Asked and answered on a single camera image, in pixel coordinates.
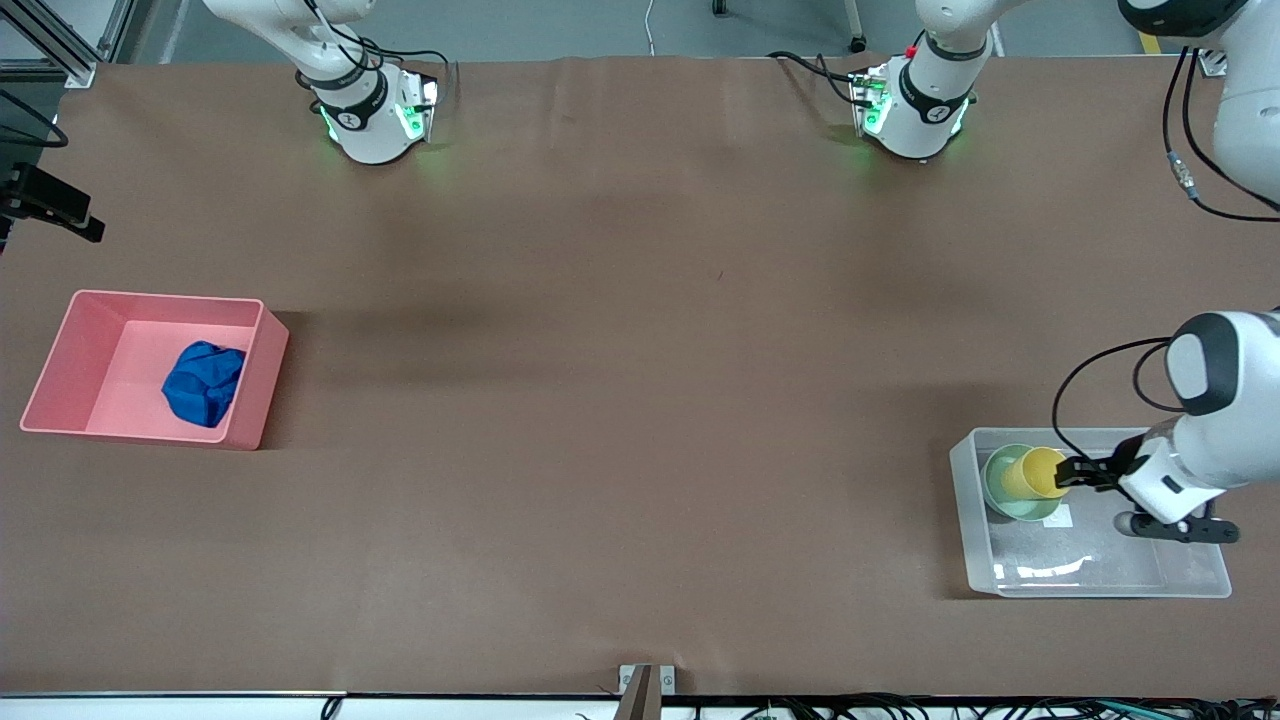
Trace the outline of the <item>yellow plastic cup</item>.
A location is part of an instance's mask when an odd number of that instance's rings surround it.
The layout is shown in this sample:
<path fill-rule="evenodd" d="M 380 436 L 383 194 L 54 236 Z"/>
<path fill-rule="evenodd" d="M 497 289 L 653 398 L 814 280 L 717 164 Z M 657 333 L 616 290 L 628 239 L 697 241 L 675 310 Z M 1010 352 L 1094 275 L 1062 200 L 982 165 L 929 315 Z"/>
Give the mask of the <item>yellow plastic cup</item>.
<path fill-rule="evenodd" d="M 1051 447 L 1014 446 L 1007 450 L 1007 461 L 997 471 L 997 487 L 1009 497 L 1019 501 L 1057 500 L 1068 493 L 1057 480 L 1059 465 L 1066 456 Z"/>

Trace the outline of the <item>clear plastic box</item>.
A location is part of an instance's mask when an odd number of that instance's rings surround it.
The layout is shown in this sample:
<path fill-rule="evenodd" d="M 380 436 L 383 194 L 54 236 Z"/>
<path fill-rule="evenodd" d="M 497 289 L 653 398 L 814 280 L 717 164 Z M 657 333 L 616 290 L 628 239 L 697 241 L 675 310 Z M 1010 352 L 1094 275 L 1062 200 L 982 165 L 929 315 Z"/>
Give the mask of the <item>clear plastic box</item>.
<path fill-rule="evenodd" d="M 1010 600 L 1221 600 L 1233 588 L 1216 544 L 1121 534 L 1114 519 L 1133 506 L 1114 492 L 1074 489 L 1061 503 L 1074 528 L 1014 521 L 984 501 L 982 468 L 996 448 L 1029 445 L 1070 454 L 1050 428 L 977 428 L 948 454 L 969 587 Z"/>

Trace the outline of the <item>blue cloth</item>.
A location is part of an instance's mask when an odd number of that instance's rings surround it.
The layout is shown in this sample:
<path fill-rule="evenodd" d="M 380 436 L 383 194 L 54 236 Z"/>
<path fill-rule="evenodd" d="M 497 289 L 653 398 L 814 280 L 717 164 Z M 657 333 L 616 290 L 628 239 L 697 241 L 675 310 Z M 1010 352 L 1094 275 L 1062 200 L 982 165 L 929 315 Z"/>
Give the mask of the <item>blue cloth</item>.
<path fill-rule="evenodd" d="M 216 428 L 230 410 L 247 352 L 207 341 L 183 348 L 165 377 L 161 392 L 183 421 Z"/>

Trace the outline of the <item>metal table edge bracket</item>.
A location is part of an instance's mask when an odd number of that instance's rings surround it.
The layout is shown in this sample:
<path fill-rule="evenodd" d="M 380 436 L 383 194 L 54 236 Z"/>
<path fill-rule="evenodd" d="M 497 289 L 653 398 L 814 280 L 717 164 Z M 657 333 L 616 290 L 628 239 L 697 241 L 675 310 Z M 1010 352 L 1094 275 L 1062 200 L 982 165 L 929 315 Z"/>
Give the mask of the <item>metal table edge bracket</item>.
<path fill-rule="evenodd" d="M 613 720 L 660 720 L 664 698 L 676 694 L 672 664 L 625 664 L 618 669 L 620 702 Z"/>

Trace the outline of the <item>aluminium frame profile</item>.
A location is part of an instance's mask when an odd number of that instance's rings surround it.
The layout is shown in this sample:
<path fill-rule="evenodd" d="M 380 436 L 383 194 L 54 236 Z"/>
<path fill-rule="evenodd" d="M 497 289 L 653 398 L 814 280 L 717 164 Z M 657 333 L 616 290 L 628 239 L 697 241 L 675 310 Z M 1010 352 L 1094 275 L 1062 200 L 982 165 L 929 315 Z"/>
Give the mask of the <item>aluminium frame profile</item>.
<path fill-rule="evenodd" d="M 141 0 L 0 0 L 0 79 L 88 88 L 124 56 Z"/>

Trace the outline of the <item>light green bowl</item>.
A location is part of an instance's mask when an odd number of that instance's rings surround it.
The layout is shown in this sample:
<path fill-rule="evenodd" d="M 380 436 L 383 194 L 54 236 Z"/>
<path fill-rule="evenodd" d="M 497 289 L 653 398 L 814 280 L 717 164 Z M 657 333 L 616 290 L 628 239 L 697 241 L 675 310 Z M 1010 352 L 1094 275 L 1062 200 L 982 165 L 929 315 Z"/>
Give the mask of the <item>light green bowl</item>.
<path fill-rule="evenodd" d="M 1061 498 L 1014 498 L 1004 488 L 1005 471 L 1033 450 L 1029 445 L 1005 445 L 986 460 L 982 488 L 993 512 L 1014 521 L 1043 521 L 1060 506 Z"/>

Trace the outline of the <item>brown table cover sheet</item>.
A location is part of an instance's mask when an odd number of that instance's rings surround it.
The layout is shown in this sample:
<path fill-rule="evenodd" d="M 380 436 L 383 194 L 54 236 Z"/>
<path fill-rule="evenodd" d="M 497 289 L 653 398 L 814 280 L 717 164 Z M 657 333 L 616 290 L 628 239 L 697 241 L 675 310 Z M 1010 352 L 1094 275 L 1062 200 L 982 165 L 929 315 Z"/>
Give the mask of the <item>brown table cover sheet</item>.
<path fill-rule="evenodd" d="M 109 67 L 0 259 L 0 688 L 1280 694 L 1280 489 L 1219 601 L 987 600 L 948 450 L 1082 359 L 1280 306 L 1193 208 L 1165 58 L 998 59 L 899 161 L 768 60 L 474 64 L 388 167 L 279 65 Z M 19 419 L 70 296 L 261 300 L 260 451 Z"/>

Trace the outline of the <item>pink plastic bin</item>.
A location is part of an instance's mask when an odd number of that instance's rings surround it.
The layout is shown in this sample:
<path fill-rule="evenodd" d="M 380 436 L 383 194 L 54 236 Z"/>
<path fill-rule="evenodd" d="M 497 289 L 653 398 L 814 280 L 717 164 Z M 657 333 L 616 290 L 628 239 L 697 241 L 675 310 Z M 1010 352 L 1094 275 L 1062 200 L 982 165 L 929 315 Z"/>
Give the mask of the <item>pink plastic bin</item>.
<path fill-rule="evenodd" d="M 244 352 L 214 428 L 178 418 L 163 382 L 197 341 Z M 79 290 L 20 416 L 28 433 L 133 445 L 256 450 L 289 332 L 256 299 Z"/>

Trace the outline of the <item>white table edge rail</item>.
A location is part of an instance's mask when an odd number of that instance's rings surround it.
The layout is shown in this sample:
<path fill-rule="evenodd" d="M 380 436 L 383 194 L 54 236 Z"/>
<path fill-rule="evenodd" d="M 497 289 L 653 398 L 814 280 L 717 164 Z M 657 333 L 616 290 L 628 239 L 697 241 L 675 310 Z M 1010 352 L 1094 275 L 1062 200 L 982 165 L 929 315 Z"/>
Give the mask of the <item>white table edge rail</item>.
<path fill-rule="evenodd" d="M 613 720 L 609 694 L 0 694 L 0 720 Z M 675 694 L 660 720 L 1280 720 L 1280 698 Z"/>

